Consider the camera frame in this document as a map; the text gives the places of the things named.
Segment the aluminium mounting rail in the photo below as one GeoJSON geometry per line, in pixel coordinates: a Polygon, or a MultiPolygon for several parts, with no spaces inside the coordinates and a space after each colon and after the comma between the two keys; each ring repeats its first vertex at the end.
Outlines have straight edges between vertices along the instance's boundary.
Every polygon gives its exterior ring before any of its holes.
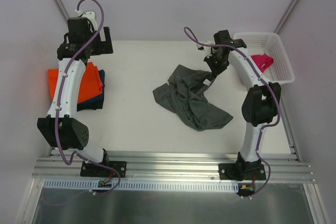
{"type": "MultiPolygon", "coordinates": [[[[109,151],[113,161],[127,163],[126,179],[159,181],[219,181],[220,163],[233,163],[235,154],[192,154],[109,151]]],[[[317,177],[310,163],[298,161],[294,154],[264,154],[271,166],[271,183],[315,184],[317,177]]],[[[79,178],[82,161],[74,158],[67,166],[56,151],[37,159],[35,178],[79,178]]]]}

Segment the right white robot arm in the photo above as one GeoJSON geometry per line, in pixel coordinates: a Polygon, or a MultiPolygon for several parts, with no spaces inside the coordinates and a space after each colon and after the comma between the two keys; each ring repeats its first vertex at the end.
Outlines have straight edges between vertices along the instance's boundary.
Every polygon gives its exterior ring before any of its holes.
{"type": "Polygon", "coordinates": [[[225,170],[228,176],[236,174],[241,179],[247,179],[262,166],[259,151],[264,131],[280,121],[281,86],[263,75],[248,55],[245,42],[232,39],[227,30],[214,34],[214,44],[210,46],[204,61],[215,77],[228,66],[234,67],[247,89],[242,105],[242,115],[246,121],[244,143],[235,164],[225,170]]]}

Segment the right aluminium frame post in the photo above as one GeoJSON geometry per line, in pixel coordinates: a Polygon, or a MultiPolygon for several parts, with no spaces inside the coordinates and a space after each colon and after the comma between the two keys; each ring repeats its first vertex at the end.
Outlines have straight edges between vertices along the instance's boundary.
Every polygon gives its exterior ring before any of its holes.
{"type": "Polygon", "coordinates": [[[274,29],[274,33],[279,34],[283,28],[285,27],[287,21],[291,17],[292,13],[294,12],[295,8],[299,4],[300,0],[291,0],[286,7],[284,13],[282,14],[278,24],[276,25],[274,29]]]}

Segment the grey t shirt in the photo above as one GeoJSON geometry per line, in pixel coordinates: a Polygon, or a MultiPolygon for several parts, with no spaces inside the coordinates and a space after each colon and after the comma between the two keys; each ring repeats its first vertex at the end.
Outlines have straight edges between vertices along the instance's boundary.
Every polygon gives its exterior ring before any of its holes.
{"type": "Polygon", "coordinates": [[[154,100],[197,131],[221,129],[233,116],[209,103],[204,95],[215,79],[209,71],[178,65],[167,82],[153,90],[154,100]]]}

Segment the navy folded t shirt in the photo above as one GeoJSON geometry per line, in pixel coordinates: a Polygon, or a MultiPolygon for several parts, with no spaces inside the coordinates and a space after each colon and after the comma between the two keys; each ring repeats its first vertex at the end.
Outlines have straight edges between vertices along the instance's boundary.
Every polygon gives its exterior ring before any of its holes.
{"type": "Polygon", "coordinates": [[[105,71],[99,70],[99,77],[102,82],[102,93],[98,96],[91,98],[87,101],[81,102],[77,104],[77,111],[82,110],[97,110],[103,108],[104,103],[104,89],[105,89],[105,71]]]}

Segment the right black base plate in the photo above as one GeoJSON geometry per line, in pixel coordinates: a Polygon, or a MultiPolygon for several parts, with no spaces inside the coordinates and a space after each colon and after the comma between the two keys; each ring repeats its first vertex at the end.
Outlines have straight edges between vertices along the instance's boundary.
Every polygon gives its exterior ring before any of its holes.
{"type": "Polygon", "coordinates": [[[220,163],[218,165],[220,180],[266,180],[266,172],[263,164],[257,163],[252,167],[239,168],[236,163],[220,163]]]}

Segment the orange folded t shirt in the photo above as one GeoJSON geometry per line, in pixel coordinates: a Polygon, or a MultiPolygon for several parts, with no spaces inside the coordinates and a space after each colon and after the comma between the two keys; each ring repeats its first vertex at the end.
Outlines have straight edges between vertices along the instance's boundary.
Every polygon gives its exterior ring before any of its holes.
{"type": "MultiPolygon", "coordinates": [[[[57,79],[57,69],[48,69],[48,84],[50,98],[54,98],[57,79]]],[[[78,103],[89,101],[103,93],[103,82],[100,74],[101,70],[92,62],[87,63],[86,70],[83,74],[82,81],[79,89],[78,103]]]]}

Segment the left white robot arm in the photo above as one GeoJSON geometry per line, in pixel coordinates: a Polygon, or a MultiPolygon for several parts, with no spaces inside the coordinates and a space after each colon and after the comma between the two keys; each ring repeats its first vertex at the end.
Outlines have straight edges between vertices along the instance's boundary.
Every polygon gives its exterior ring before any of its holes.
{"type": "Polygon", "coordinates": [[[57,49],[58,77],[54,97],[46,117],[37,127],[50,147],[64,150],[92,163],[99,176],[106,175],[110,163],[104,149],[89,142],[89,130],[77,120],[77,103],[82,77],[91,56],[113,52],[109,27],[98,25],[93,12],[68,19],[68,32],[57,49]]]}

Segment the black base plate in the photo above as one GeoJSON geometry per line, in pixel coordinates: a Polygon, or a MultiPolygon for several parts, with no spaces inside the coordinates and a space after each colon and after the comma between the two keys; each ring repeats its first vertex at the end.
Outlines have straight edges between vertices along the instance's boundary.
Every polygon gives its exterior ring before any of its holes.
{"type": "MultiPolygon", "coordinates": [[[[105,166],[112,167],[116,170],[121,178],[125,178],[127,171],[127,162],[126,161],[110,161],[105,166]]],[[[117,177],[115,171],[111,171],[109,168],[103,168],[101,166],[97,166],[90,162],[82,162],[80,176],[81,177],[109,177],[112,173],[112,177],[117,177]]]]}
{"type": "Polygon", "coordinates": [[[220,163],[218,165],[220,180],[266,180],[266,172],[263,164],[257,163],[252,167],[239,168],[236,163],[220,163]]]}

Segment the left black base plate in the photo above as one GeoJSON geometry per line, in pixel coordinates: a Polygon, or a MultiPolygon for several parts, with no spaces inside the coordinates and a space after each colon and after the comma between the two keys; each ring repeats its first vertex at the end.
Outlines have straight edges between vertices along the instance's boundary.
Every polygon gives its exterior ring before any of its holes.
{"type": "MultiPolygon", "coordinates": [[[[127,162],[126,161],[110,161],[105,166],[112,167],[116,170],[121,178],[125,178],[127,171],[127,162]]],[[[97,166],[90,162],[82,162],[80,176],[81,177],[109,177],[112,173],[112,177],[117,177],[115,171],[111,171],[109,168],[103,168],[101,166],[97,166]]]]}

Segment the white plastic basket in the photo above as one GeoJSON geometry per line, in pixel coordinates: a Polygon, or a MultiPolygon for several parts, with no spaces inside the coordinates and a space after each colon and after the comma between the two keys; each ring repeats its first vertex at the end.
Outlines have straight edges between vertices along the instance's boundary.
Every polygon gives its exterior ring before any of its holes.
{"type": "Polygon", "coordinates": [[[295,75],[278,34],[242,32],[235,33],[234,38],[244,41],[253,62],[266,78],[279,84],[294,82],[295,75]]]}

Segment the magenta t shirt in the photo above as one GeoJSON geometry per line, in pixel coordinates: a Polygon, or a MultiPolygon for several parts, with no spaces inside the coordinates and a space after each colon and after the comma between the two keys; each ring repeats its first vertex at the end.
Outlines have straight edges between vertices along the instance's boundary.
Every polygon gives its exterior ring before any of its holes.
{"type": "Polygon", "coordinates": [[[262,73],[274,63],[274,59],[267,54],[251,55],[251,58],[262,73]]]}

